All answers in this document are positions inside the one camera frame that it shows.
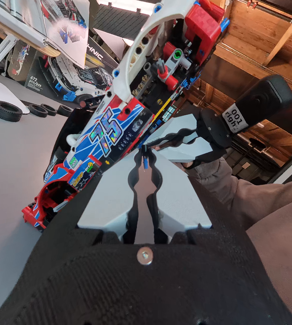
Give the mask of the black toy beam blue pin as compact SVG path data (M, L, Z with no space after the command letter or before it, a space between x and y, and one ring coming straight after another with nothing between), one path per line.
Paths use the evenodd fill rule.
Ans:
M142 151L143 167L146 170L146 169L148 169L148 156L149 156L149 151L148 151L147 145L142 145L141 151Z

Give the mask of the toy car box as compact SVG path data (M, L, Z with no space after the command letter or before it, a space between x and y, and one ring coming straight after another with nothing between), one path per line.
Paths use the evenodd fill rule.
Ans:
M8 59L8 76L26 88L63 104L106 95L113 83L113 70L118 63L88 37L85 65L73 63L64 54L45 55L18 40Z

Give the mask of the person's right forearm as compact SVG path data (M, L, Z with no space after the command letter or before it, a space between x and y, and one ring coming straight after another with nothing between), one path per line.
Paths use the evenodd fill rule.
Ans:
M273 214L292 221L292 182L254 185L233 176L223 157L186 172L223 203L245 229Z

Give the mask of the toy car instruction booklet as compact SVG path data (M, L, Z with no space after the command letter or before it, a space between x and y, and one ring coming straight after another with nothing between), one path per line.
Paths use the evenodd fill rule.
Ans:
M45 54L64 54L83 68L89 27L89 1L0 0L0 29Z

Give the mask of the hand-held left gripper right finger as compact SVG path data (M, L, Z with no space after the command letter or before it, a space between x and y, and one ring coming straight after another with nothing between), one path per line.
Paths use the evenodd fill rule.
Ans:
M147 197L155 242L170 242L177 232L199 227L210 229L210 221L187 174L154 149L148 151L156 186Z

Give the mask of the black pole light stand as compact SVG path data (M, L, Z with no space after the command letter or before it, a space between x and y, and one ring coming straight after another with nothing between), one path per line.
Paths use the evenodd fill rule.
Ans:
M253 150L257 150L258 152L262 152L264 149L266 149L266 145L259 141L256 138L249 138L249 146L253 148Z

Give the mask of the grey desk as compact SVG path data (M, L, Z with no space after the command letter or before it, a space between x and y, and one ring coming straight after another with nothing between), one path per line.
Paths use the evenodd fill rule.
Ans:
M38 136L55 134L57 125L0 122L0 324L133 324L142 318L129 284L145 268L136 258L140 245L77 225L103 173L43 234L20 220L20 203L39 184L35 167L46 154Z

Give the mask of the toy brick race car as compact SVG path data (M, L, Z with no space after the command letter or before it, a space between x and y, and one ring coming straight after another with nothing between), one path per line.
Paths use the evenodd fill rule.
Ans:
M43 232L98 173L141 145L200 77L229 25L212 1L160 1L113 70L112 86L91 108L76 108L55 142L44 185L22 209Z

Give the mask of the person's beige hoodie torso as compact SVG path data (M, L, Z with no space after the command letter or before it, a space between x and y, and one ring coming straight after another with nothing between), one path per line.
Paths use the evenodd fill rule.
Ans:
M275 212L259 210L254 225L247 231L257 249L266 272L288 309L292 312L292 203Z

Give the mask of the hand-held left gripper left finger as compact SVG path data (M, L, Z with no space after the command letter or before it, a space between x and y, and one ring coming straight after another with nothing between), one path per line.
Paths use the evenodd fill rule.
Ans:
M134 242L139 217L138 181L139 149L135 149L103 173L78 227L114 232L119 240Z

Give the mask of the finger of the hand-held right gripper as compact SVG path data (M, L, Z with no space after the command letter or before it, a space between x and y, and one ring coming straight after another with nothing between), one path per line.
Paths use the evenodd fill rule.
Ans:
M150 136L150 147L167 144L167 147L158 151L150 151L150 162L155 162L159 158L165 158L170 162L191 162L197 157L212 153L213 148L209 142L196 135L186 136L189 142L184 140L185 136L167 135L163 137Z
M173 117L157 128L146 140L145 145L163 145L172 140L189 136L197 129L197 119L193 114Z

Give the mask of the studio light panel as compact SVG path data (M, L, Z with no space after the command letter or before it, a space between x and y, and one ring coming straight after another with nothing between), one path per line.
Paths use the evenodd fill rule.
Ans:
M97 1L98 11L90 9L91 31L118 59L133 44L157 1Z

